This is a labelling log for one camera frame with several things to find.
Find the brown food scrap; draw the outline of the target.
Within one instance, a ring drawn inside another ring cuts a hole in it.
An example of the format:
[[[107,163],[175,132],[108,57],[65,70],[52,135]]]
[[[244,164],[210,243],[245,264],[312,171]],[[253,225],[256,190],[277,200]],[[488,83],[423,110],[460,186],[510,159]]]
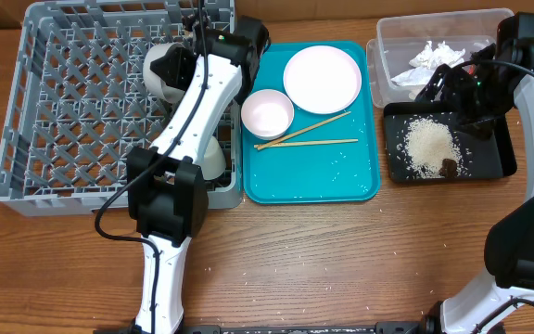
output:
[[[447,178],[453,179],[458,176],[458,164],[457,161],[452,159],[444,159],[439,169],[439,175]]]

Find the pile of white rice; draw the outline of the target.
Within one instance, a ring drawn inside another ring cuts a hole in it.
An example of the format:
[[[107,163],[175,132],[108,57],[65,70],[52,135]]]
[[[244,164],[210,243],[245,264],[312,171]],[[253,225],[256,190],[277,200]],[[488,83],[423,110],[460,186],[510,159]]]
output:
[[[399,160],[406,163],[406,170],[414,179],[438,179],[442,161],[457,161],[458,176],[466,171],[464,158],[455,136],[446,124],[432,118],[418,118],[406,122],[396,146]]]

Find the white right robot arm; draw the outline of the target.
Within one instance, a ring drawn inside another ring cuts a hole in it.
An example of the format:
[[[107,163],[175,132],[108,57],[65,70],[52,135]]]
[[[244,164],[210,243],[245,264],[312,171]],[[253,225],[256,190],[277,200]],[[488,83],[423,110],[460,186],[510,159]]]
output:
[[[534,13],[518,12],[497,28],[496,43],[470,60],[438,67],[415,98],[459,117],[464,133],[484,137],[518,109],[527,161],[524,203],[488,233],[484,269],[423,317],[421,333],[501,333],[503,319],[534,308]]]

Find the white napkin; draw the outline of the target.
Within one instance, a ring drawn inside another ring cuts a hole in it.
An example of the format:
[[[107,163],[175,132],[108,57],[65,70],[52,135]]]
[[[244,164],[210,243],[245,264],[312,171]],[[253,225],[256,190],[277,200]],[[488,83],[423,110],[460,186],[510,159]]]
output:
[[[464,62],[465,49],[454,50],[445,41],[436,48],[427,41],[424,49],[409,61],[411,68],[391,78],[391,81],[410,90],[409,98],[414,99],[428,83],[435,69],[443,64],[451,67]]]

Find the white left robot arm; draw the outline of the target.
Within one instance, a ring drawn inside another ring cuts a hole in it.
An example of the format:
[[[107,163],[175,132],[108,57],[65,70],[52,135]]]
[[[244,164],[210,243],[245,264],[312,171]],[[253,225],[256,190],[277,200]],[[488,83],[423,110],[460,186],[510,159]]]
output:
[[[259,19],[242,17],[233,32],[191,16],[193,47],[155,45],[144,61],[144,85],[177,106],[149,148],[127,155],[128,209],[144,241],[144,285],[134,333],[177,333],[184,322],[186,252],[209,208],[202,174],[210,139],[232,102],[252,90],[270,41]]]

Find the white green bowl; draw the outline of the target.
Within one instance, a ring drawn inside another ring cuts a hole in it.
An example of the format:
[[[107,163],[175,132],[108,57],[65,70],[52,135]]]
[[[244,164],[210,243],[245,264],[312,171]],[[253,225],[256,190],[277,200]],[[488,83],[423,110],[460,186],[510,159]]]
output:
[[[185,90],[168,86],[151,70],[151,63],[166,55],[168,51],[175,51],[182,47],[180,43],[153,45],[147,51],[142,69],[144,85],[149,93],[168,103],[178,103],[182,100]]]

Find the cream paper cup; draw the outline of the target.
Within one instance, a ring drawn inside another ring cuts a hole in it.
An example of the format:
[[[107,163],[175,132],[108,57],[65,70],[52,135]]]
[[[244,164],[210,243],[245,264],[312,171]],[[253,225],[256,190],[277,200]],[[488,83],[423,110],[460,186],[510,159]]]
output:
[[[217,179],[225,172],[225,157],[215,136],[210,138],[200,166],[205,180]]]

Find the small pink bowl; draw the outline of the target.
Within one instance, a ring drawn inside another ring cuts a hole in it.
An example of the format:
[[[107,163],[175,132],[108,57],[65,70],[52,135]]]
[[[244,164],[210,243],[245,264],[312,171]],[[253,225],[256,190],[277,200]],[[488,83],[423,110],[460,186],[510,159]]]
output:
[[[244,126],[262,140],[273,140],[284,135],[294,116],[291,100],[284,93],[273,89],[251,94],[241,107]]]

